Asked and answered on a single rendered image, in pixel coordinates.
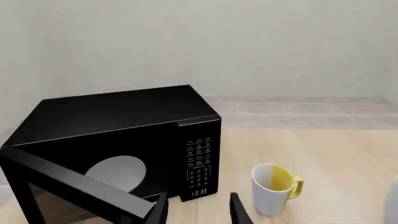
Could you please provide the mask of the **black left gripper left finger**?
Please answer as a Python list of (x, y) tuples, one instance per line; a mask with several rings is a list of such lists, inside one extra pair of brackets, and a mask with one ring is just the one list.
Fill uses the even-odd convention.
[(168, 193), (159, 195), (151, 213), (147, 217), (146, 224), (166, 224), (169, 209)]

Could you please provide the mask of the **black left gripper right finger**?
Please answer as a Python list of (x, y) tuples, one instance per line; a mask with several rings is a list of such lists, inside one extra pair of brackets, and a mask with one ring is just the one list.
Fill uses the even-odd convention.
[(229, 211), (232, 224), (254, 224), (236, 192), (230, 193)]

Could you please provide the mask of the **yellow and white mug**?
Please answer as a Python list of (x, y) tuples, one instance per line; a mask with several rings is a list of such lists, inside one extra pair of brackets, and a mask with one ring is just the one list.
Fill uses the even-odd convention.
[(287, 201), (297, 198), (304, 181), (276, 164), (258, 164), (251, 171), (252, 201), (266, 216), (280, 214)]

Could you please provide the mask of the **grey microwave turntable plate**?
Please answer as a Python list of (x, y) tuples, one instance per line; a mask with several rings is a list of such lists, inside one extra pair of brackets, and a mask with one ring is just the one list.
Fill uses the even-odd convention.
[(146, 165), (139, 158), (115, 156), (95, 164), (85, 175), (123, 192), (131, 192), (144, 180), (146, 171)]

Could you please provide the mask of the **black microwave oven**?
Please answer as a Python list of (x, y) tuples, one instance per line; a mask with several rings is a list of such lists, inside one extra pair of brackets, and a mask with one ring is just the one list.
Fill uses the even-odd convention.
[[(217, 193), (220, 139), (220, 115), (190, 85), (51, 98), (0, 147), (0, 167), (28, 224), (145, 224), (164, 192)], [(115, 156), (146, 165), (131, 192), (85, 175)]]

